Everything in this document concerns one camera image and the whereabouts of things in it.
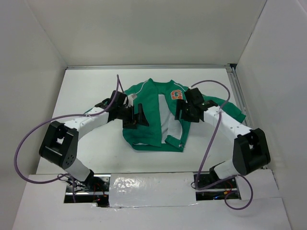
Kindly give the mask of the green jacket with white lining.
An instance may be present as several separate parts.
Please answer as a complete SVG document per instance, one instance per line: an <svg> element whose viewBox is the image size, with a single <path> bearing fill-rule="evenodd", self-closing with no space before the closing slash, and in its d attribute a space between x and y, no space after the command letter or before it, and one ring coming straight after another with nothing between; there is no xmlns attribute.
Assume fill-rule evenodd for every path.
<svg viewBox="0 0 307 230"><path fill-rule="evenodd" d="M185 99L188 89L173 80L155 82L148 79L125 90L126 95L135 94L134 104L142 104L149 126L123 129L127 143L139 151L182 152L186 145L190 122L175 120L178 99Z"/></svg>

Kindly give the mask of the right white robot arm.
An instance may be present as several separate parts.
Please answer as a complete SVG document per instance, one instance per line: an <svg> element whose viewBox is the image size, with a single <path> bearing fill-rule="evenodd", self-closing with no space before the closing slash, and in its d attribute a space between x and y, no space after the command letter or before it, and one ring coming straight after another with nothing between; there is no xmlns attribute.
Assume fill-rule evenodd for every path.
<svg viewBox="0 0 307 230"><path fill-rule="evenodd" d="M187 122L208 123L221 131L233 144L232 158L221 162L209 170L209 184L221 187L226 180L237 175L246 176L271 161L265 133L262 129L252 129L227 114L212 100L205 101L198 88L185 91L185 99L178 99L175 119Z"/></svg>

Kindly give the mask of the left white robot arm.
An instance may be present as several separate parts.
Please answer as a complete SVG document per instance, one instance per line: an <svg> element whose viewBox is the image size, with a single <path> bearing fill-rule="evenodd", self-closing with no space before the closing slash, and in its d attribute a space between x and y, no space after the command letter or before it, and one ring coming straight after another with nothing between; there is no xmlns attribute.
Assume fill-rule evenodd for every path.
<svg viewBox="0 0 307 230"><path fill-rule="evenodd" d="M135 94L113 91L110 98L96 104L83 115L61 123L50 123L39 149L39 155L72 176L84 191L103 189L105 183L77 158L79 140L94 129L113 120L122 120L125 129L149 126L143 105L136 103Z"/></svg>

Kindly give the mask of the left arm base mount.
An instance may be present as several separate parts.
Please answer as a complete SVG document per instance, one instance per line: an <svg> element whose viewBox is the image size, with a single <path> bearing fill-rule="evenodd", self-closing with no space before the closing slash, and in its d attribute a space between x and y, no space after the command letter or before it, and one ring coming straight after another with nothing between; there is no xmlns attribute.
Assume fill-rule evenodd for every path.
<svg viewBox="0 0 307 230"><path fill-rule="evenodd" d="M65 204L95 203L99 207L109 206L110 174L95 174L96 183L91 187L62 173L58 174L57 177L66 184Z"/></svg>

